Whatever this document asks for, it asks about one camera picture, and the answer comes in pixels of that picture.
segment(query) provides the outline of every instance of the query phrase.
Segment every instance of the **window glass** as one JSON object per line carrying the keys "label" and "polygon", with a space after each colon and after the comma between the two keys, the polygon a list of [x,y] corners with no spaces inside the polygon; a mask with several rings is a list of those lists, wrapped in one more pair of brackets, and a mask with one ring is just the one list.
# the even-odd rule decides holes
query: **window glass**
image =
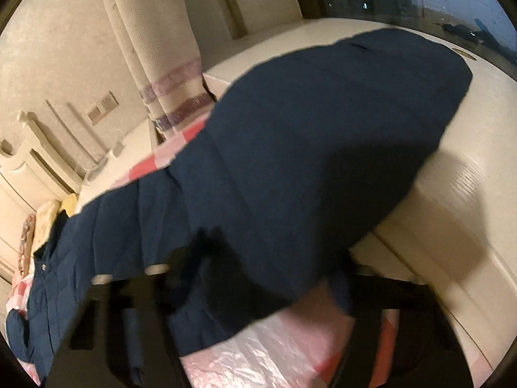
{"label": "window glass", "polygon": [[326,17],[395,24],[443,38],[517,79],[517,33],[497,0],[323,0]]}

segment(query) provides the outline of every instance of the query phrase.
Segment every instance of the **curtain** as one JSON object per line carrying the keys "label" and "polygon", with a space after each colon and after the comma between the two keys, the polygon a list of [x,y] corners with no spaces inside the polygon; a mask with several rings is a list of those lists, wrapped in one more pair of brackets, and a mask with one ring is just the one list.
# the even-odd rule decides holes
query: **curtain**
{"label": "curtain", "polygon": [[213,107],[184,0],[104,0],[149,117],[169,138]]}

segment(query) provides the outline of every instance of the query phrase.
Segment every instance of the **red and white checkered sheet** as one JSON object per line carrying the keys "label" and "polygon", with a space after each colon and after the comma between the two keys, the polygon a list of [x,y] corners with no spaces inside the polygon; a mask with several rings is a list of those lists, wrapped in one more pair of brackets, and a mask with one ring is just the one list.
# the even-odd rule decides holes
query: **red and white checkered sheet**
{"label": "red and white checkered sheet", "polygon": [[[118,179],[123,186],[166,167],[204,127],[208,114],[159,146],[148,158]],[[14,286],[10,307],[26,310],[32,276]],[[377,362],[370,387],[388,378],[395,347],[397,311],[386,310]],[[353,318],[334,303],[325,282],[289,308],[253,323],[239,334],[182,358],[195,388],[324,388],[332,379],[353,327]],[[479,387],[490,374],[481,353],[467,355]],[[33,365],[24,369],[39,384]]]}

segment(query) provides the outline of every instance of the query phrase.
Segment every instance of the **headboard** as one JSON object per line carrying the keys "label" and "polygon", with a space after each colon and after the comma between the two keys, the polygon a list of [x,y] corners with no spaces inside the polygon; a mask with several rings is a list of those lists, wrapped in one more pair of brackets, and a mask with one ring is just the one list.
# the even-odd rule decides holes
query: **headboard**
{"label": "headboard", "polygon": [[45,202],[79,193],[81,177],[59,156],[38,125],[18,115],[24,141],[9,155],[0,149],[0,275],[12,276],[27,215]]}

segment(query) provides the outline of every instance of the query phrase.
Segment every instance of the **oval hole in sill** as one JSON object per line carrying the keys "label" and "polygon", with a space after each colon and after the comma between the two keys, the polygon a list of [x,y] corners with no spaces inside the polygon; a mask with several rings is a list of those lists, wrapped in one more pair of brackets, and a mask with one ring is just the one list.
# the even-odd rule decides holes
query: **oval hole in sill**
{"label": "oval hole in sill", "polygon": [[476,58],[474,58],[472,55],[470,54],[467,54],[465,51],[462,51],[461,49],[459,48],[451,48],[455,53],[458,53],[460,55],[463,55],[465,58],[468,58],[472,61],[477,61]]}

